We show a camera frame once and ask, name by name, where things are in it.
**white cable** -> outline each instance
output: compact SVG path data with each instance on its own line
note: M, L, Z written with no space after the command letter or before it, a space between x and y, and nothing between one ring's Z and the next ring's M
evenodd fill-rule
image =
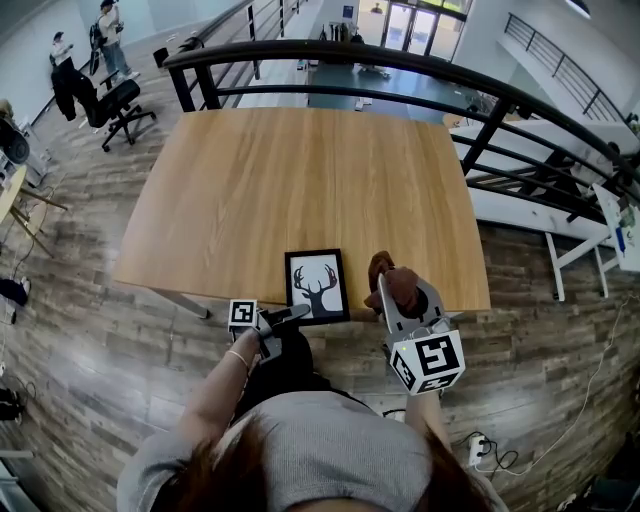
M609 339L609 344L604 348L604 350L602 351L602 356L600 357L600 363L598 364L598 369L595 371L595 373L591 376L591 378L589 379L589 384L587 384L587 394L584 397L584 403L582 404L582 409L580 409L580 413L578 414L578 416L576 417L575 421L571 424L571 426L565 430L564 434L562 434L558 440L553 443L551 445L551 447L544 452L540 458L538 460L536 460L533 464L531 464L531 466L529 466L527 469L525 469L522 473L514 473L512 471L509 471L508 469L502 469L500 467L498 467L495 471L496 472L500 472L500 473L508 473L510 475L513 476L523 476L526 475L529 471L531 471L533 469L533 467L538 464L538 462L540 462L551 450L553 450L559 443L560 441L562 441L565 436L571 432L573 430L573 428L578 424L578 421L580 421L580 418L582 417L582 413L584 412L584 410L587 407L587 402L589 400L589 394L591 393L591 383L593 382L593 379L596 378L596 375L598 375L598 372L600 371L600 368L602 368L602 363L604 362L604 356L607 353L607 350L609 350L612 346L613 346L613 342L616 339L616 328L618 327L618 322L620 321L620 317L622 316L622 311L624 310L625 306L627 304L629 304L629 302L631 301L631 299L635 299L638 302L640 302L640 297L638 297L637 295L633 295L632 293L629 294L629 296L627 297L627 300L625 300L622 305L620 306L620 309L618 310L618 316L616 317L616 321L613 324L613 329L611 330L611 338ZM493 473L494 470L483 470L483 469L478 469L476 466L473 466L473 469L475 469L478 473Z

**wooden table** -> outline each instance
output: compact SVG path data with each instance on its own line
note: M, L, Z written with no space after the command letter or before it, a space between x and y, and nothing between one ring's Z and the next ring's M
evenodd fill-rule
M53 254L51 254L49 249L47 249L44 244L40 240L38 240L35 231L32 231L29 228L29 217L22 213L20 209L16 208L14 206L14 203L16 201L16 198L18 197L18 194L23 194L25 196L38 199L39 201L43 201L44 203L50 204L62 210L66 210L67 207L62 206L58 203L54 203L46 197L39 196L38 194L34 194L33 192L31 192L30 190L22 188L26 176L27 168L24 165L21 165L20 167L18 167L18 169L16 169L16 172L13 173L13 176L11 176L11 178L9 178L9 181L6 183L6 188L2 191L2 194L0 194L0 222L2 222L10 213L15 219L16 223L25 230L30 238L33 239L33 242L37 244L51 258L53 258Z
M351 309L371 256L433 284L448 311L490 308L469 192L444 126L328 109L184 114L138 199L114 279L284 304L285 251L340 248Z

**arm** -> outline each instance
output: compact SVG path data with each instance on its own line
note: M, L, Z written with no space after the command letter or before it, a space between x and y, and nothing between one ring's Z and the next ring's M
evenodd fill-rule
M251 365L260 350L254 330L246 331L231 348ZM227 429L247 381L247 368L233 354L226 353L205 380L193 391L178 422L177 430L190 441L219 441Z
M445 448L451 451L451 443L444 426L440 397L437 391L408 397L404 422L420 435L425 435L428 427L440 439Z

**office chair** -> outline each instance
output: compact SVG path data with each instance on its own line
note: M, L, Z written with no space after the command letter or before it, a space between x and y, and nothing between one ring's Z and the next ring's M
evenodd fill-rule
M16 165L23 164L29 158L29 143L14 124L0 116L0 151Z
M102 144L105 152L110 151L109 142L120 130L124 130L130 145L135 144L135 139L129 133L129 123L147 116L156 119L155 112L142 112L138 105L131 108L131 101L140 95L140 87L133 80L123 80L113 87L112 79L116 73L117 71L100 82L100 85L107 86L107 93L102 98L98 100L97 95L94 95L89 101L82 102L89 126L93 128L102 128L109 119L117 119L109 125L109 136Z

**picture frame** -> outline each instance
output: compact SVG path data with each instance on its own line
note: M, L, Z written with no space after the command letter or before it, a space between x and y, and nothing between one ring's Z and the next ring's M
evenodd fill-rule
M311 307L311 312L298 320L299 325L349 321L340 249L286 252L284 261L287 306L307 304Z

